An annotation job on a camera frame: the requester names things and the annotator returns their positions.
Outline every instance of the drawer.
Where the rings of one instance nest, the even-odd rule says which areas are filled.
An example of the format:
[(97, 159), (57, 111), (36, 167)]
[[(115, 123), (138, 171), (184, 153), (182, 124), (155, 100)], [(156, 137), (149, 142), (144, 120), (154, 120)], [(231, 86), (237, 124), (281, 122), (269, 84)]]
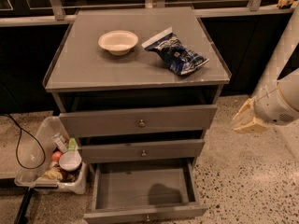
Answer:
[(216, 109), (216, 105), (188, 105), (88, 111), (62, 113), (60, 119), (72, 137), (159, 133), (207, 129)]
[(88, 223), (122, 223), (199, 217), (199, 203), (188, 159), (97, 164)]
[(124, 143), (82, 146), (79, 151), (86, 163), (146, 161), (197, 157), (200, 155), (204, 143), (202, 139)]

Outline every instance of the dresser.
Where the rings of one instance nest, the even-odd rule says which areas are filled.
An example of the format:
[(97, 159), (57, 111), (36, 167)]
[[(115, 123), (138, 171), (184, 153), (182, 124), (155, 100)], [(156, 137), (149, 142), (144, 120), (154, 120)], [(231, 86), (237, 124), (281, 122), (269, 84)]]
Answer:
[[(206, 58), (179, 77), (141, 44), (168, 27), (182, 45)], [(126, 55), (97, 45), (104, 33), (138, 36)], [(88, 223), (198, 217), (192, 168), (230, 80), (225, 62), (190, 7), (82, 9), (45, 76), (60, 120), (94, 167)]]

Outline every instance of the white bowl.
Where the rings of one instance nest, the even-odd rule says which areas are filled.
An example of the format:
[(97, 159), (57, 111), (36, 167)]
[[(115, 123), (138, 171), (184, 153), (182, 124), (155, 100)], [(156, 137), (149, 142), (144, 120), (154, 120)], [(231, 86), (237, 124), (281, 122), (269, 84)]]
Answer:
[(138, 37), (129, 31), (117, 30), (102, 35), (98, 41), (102, 49), (113, 55), (122, 56), (130, 51), (138, 42)]
[(74, 171), (81, 165), (82, 158), (77, 151), (69, 151), (59, 159), (59, 165), (66, 171)]

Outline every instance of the speckled floor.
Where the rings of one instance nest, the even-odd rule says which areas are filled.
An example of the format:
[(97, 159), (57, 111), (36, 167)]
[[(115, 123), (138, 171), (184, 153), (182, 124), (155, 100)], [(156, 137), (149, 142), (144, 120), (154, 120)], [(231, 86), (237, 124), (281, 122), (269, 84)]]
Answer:
[[(299, 122), (273, 127), (267, 133), (238, 134), (230, 121), (247, 96), (221, 97), (206, 145), (194, 167), (202, 217), (152, 221), (159, 224), (268, 224), (299, 223)], [(50, 112), (14, 115), (21, 126), (35, 133)], [(13, 177), (17, 131), (0, 118), (0, 175)], [(34, 193), (26, 216), (28, 223), (85, 223), (92, 200), (91, 182), (84, 195)], [(15, 220), (22, 195), (0, 192), (0, 223)]]

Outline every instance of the white plastic container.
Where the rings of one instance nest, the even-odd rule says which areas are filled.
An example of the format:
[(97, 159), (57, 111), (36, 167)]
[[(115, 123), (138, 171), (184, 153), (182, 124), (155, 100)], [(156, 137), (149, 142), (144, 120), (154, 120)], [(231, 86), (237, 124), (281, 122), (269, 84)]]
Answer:
[[(51, 138), (56, 133), (69, 138), (59, 117), (45, 118), (36, 133), (36, 139), (45, 150), (46, 160), (38, 168), (25, 169), (20, 167), (15, 177), (15, 184), (21, 187), (39, 189), (43, 193), (49, 193), (53, 190), (62, 192), (73, 191), (76, 194), (83, 194), (86, 191), (86, 178), (88, 174), (88, 166), (84, 162), (79, 171), (78, 179), (75, 182), (61, 183), (57, 180), (38, 180), (50, 168), (51, 155), (56, 148)], [(21, 164), (26, 167), (37, 167), (44, 158), (42, 149), (34, 139), (32, 139), (31, 143), (22, 144), (19, 153), (21, 153)]]

